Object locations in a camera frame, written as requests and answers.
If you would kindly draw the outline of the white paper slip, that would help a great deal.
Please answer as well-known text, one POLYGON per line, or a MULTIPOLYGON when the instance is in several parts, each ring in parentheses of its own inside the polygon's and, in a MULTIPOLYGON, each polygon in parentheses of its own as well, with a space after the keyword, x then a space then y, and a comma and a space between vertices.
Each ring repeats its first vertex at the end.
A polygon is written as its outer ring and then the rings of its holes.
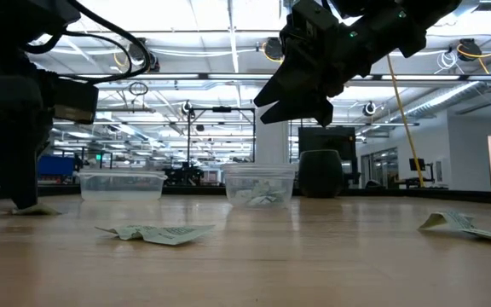
POLYGON ((44 204, 36 204, 25 209, 14 208, 11 213, 16 216, 57 216, 61 213, 44 204))

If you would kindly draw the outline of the white building column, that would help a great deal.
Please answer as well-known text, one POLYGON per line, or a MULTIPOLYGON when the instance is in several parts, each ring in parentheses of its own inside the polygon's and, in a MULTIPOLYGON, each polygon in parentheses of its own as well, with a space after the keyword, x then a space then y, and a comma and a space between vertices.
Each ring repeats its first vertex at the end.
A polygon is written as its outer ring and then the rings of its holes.
POLYGON ((259 107, 256 114, 256 152, 258 164, 282 165, 289 163, 289 127, 287 122, 264 124, 261 117, 269 106, 259 107))

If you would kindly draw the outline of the black cabinet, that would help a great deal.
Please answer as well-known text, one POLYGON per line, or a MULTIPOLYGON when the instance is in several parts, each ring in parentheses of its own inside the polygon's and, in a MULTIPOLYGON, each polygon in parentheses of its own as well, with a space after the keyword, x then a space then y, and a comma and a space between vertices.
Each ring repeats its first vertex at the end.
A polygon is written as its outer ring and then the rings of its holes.
POLYGON ((312 150, 336 150, 343 163, 344 180, 348 184, 357 185, 361 173, 358 171, 358 159, 355 147, 355 129, 336 126, 330 128, 299 127, 298 152, 312 150))

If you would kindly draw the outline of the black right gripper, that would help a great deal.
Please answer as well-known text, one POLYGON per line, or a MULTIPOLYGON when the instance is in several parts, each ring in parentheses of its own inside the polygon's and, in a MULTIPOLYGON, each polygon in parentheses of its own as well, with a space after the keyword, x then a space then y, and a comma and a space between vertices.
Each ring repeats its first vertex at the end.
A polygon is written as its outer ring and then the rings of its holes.
POLYGON ((371 72, 373 0, 299 0, 280 31, 284 61, 253 102, 263 107, 264 124, 314 119, 332 122, 333 105, 353 77, 371 72))

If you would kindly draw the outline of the dark cylindrical bin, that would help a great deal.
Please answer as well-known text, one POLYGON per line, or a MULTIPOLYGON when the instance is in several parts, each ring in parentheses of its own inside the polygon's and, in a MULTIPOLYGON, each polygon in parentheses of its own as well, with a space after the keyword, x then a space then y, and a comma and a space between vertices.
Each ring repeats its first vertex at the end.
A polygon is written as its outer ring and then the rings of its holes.
POLYGON ((332 149, 302 152, 298 167, 298 186, 308 198, 335 198, 344 187, 344 171, 339 152, 332 149))

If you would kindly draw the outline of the tall clear plastic container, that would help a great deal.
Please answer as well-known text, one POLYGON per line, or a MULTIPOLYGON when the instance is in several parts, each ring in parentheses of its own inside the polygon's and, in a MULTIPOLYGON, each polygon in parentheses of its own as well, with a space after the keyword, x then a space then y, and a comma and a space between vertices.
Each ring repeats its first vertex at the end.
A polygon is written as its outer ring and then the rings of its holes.
POLYGON ((271 194, 282 194, 286 207, 291 200, 297 167, 291 164, 257 164, 235 163, 222 166, 226 195, 233 206, 245 208, 276 208, 249 207, 247 203, 238 202, 234 193, 242 188, 256 185, 258 182, 270 186, 271 194))

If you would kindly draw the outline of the monitor on stand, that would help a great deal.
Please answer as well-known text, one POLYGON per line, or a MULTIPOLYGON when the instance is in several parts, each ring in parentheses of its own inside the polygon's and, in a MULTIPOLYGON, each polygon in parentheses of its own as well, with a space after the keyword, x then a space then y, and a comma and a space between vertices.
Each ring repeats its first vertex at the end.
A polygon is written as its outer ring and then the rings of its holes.
POLYGON ((434 183, 436 180, 434 178, 434 164, 426 163, 424 159, 410 159, 409 160, 410 170, 418 172, 422 178, 414 177, 413 182, 429 182, 434 183))

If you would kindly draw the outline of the long curled printed paper slip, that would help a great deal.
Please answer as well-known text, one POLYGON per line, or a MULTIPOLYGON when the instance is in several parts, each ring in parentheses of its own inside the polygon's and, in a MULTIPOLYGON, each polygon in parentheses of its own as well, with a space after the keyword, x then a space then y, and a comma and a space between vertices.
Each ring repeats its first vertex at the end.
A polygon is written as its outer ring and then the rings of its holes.
POLYGON ((419 226, 419 229, 426 230, 447 225, 452 231, 458 231, 478 238, 491 240, 491 232, 477 228, 472 221, 472 217, 462 215, 456 211, 437 211, 431 213, 419 226))

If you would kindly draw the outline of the yellow slanted pole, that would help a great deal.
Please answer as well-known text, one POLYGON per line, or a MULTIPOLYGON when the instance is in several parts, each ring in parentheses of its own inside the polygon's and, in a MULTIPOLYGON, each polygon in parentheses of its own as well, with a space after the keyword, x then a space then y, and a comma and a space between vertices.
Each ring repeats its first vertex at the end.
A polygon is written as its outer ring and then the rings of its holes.
MULTIPOLYGON (((397 80, 396 80, 396 75, 395 75, 395 72, 394 72, 394 68, 392 66, 392 61, 391 61, 391 58, 390 58, 389 55, 386 55, 385 58, 386 58, 386 61, 387 61, 387 64, 388 64, 388 68, 389 68, 389 71, 390 71, 390 78, 391 78, 391 82, 392 82, 392 85, 393 85, 393 88, 394 88, 394 92, 395 92, 396 104, 397 104, 398 110, 400 112, 401 120, 402 120, 402 123, 404 124, 404 128, 405 128, 405 131, 406 131, 407 141, 408 141, 409 147, 411 149, 411 152, 412 152, 412 155, 413 155, 413 159, 417 160, 418 159, 418 155, 416 154, 416 150, 415 150, 415 146, 414 146, 414 143, 413 143, 412 134, 411 134, 411 131, 409 130, 409 125, 408 125, 408 122, 407 122, 407 117, 406 117, 406 114, 404 112, 404 108, 403 108, 403 105, 402 105, 400 91, 398 90, 398 84, 397 84, 397 80)), ((420 188, 425 188, 425 183, 424 182, 420 182, 419 183, 419 187, 420 188)))

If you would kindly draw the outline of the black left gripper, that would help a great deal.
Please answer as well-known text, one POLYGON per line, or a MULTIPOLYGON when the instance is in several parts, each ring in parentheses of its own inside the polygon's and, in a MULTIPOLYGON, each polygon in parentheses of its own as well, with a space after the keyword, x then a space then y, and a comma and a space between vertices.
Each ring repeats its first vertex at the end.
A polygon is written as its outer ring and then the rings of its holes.
POLYGON ((0 74, 0 188, 19 209, 38 203, 39 156, 53 128, 54 74, 0 74))

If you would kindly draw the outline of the crumpled printed paper slip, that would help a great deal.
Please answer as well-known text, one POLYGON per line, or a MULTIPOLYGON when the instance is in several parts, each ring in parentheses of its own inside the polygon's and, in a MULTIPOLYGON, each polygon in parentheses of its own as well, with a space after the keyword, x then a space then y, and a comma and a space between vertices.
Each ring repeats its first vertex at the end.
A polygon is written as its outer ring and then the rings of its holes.
POLYGON ((120 240, 143 240, 153 244, 178 246, 195 240, 214 229, 214 225, 188 225, 179 227, 155 227, 129 225, 113 229, 96 229, 116 235, 120 240))

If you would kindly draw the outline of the blue bin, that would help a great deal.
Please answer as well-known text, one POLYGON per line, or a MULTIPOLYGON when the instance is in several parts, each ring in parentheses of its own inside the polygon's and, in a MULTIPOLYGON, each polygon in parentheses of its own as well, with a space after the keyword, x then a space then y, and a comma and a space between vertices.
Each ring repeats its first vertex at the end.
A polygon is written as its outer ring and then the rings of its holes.
POLYGON ((74 158, 60 156, 42 156, 38 160, 39 176, 68 176, 74 172, 74 158))

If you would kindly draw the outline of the wide shallow clear plastic container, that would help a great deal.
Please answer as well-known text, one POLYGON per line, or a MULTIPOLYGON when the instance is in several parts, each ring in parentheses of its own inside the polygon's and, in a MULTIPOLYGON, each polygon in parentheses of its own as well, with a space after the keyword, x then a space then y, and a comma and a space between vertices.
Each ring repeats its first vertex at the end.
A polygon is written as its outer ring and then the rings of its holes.
POLYGON ((87 170, 78 176, 86 201, 159 200, 168 178, 163 171, 87 170))

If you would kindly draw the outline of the black metal frame rig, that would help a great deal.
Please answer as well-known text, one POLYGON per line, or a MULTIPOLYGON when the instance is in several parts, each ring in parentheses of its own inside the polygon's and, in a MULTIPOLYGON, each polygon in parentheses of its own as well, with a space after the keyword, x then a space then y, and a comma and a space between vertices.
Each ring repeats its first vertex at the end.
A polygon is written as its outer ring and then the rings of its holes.
POLYGON ((256 108, 193 107, 185 111, 187 119, 187 164, 200 159, 203 164, 233 161, 233 158, 254 161, 256 153, 256 108))

